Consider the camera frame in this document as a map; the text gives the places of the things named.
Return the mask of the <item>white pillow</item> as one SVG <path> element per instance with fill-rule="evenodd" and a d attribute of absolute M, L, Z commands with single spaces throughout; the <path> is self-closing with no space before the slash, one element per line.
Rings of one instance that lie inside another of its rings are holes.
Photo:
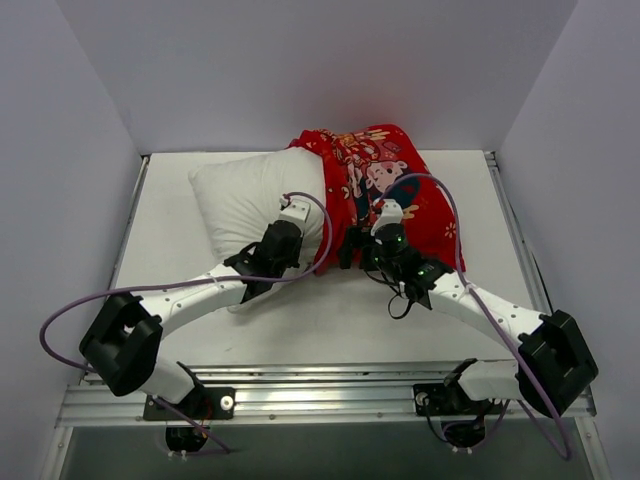
<path fill-rule="evenodd" d="M 217 262 L 262 239 L 282 195 L 298 191 L 326 202 L 322 158 L 300 147 L 205 164 L 188 178 Z"/>

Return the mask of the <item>red patterned pillowcase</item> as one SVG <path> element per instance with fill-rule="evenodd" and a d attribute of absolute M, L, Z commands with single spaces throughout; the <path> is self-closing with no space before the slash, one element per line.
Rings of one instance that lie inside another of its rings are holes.
<path fill-rule="evenodd" d="M 451 267 L 466 267 L 464 260 L 455 260 L 457 228 L 450 203 L 433 181 L 415 176 L 430 170 L 400 127 L 382 124 L 349 133 L 305 130 L 289 146 L 314 153 L 322 162 L 331 223 L 323 226 L 315 258 L 321 257 L 328 242 L 332 245 L 317 275 L 339 266 L 350 228 L 373 226 L 380 197 L 399 204 L 414 248 Z"/>

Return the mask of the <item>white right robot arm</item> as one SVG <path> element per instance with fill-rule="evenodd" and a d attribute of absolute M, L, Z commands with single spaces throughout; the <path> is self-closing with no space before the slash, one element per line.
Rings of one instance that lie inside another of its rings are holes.
<path fill-rule="evenodd" d="M 544 416 L 561 415 L 598 376 L 570 314 L 521 307 L 461 279 L 449 265 L 410 246 L 401 224 L 348 228 L 338 259 L 343 269 L 358 259 L 361 269 L 379 272 L 379 282 L 409 307 L 451 316 L 509 350 L 509 360 L 466 359 L 445 377 L 444 400 L 455 412 L 516 400 Z"/>

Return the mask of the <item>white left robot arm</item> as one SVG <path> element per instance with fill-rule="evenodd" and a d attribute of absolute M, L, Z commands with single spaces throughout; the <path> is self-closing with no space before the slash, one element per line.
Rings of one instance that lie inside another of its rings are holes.
<path fill-rule="evenodd" d="M 199 381 L 186 366 L 159 354 L 177 329 L 218 309 L 247 303 L 271 290 L 299 265 L 303 231 L 290 221 L 270 224 L 262 239 L 198 278 L 167 292 L 110 295 L 82 338 L 79 351 L 111 392 L 160 397 L 179 419 L 202 405 Z"/>

